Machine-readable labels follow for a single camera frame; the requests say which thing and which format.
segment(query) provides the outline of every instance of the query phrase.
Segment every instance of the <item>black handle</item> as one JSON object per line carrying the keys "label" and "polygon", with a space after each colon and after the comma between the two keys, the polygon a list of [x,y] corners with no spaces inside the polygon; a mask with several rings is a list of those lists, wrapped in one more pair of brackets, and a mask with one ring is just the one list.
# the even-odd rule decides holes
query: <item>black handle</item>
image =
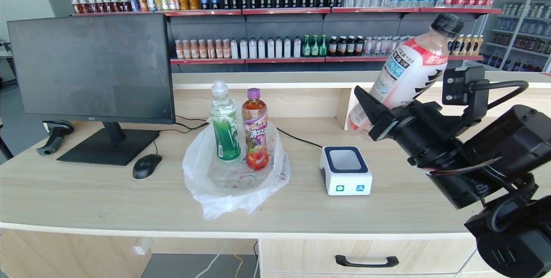
{"label": "black handle", "polygon": [[395,256],[387,256],[386,257],[386,264],[354,264],[350,263],[346,260],[346,256],[344,255],[335,255],[335,261],[340,266],[346,266],[346,267],[367,267],[367,268],[385,268],[385,267],[394,267],[400,264],[398,261],[398,258]]}

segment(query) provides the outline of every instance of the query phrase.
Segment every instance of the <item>monitor screen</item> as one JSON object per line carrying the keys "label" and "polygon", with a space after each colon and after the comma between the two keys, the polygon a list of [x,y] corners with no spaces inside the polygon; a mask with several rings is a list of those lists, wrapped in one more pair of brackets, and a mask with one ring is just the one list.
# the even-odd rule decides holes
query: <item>monitor screen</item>
{"label": "monitor screen", "polygon": [[33,19],[8,31],[25,113],[173,123],[164,15]]}

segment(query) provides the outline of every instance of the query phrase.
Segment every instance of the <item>white plastic bag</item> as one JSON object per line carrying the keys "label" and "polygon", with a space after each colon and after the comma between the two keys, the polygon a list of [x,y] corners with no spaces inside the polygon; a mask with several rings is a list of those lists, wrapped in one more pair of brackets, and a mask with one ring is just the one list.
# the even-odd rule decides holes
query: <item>white plastic bag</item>
{"label": "white plastic bag", "polygon": [[239,208],[250,214],[289,182],[289,158],[283,151],[276,127],[270,121],[266,136],[270,160],[266,167],[256,171],[245,162],[247,147],[242,122],[238,122],[241,156],[232,162],[222,161],[216,156],[212,124],[189,145],[182,162],[183,178],[193,199],[203,206],[205,219],[216,219]]}

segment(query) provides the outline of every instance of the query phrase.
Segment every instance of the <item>green label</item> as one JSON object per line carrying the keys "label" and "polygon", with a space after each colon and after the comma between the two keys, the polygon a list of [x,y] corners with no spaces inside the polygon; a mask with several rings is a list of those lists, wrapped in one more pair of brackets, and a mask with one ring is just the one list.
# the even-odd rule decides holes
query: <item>green label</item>
{"label": "green label", "polygon": [[212,116],[216,136],[216,155],[224,161],[236,159],[241,154],[238,142],[237,119],[235,112],[224,117]]}

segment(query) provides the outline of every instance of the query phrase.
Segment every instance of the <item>floor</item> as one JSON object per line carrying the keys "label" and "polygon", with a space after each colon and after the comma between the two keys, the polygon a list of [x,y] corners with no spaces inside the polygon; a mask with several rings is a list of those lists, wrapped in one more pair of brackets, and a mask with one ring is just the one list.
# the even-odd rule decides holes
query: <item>floor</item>
{"label": "floor", "polygon": [[[27,117],[23,113],[21,95],[16,86],[0,91],[0,117],[4,124],[0,130],[2,139],[14,156],[47,137],[40,119]],[[5,161],[0,156],[0,164]],[[233,255],[221,255],[201,278],[259,278],[260,273],[253,277],[256,268],[254,255],[241,257],[244,262],[237,276],[235,273],[240,261]],[[214,255],[154,254],[142,278],[195,278],[213,258]],[[0,278],[8,277],[0,272]]]}

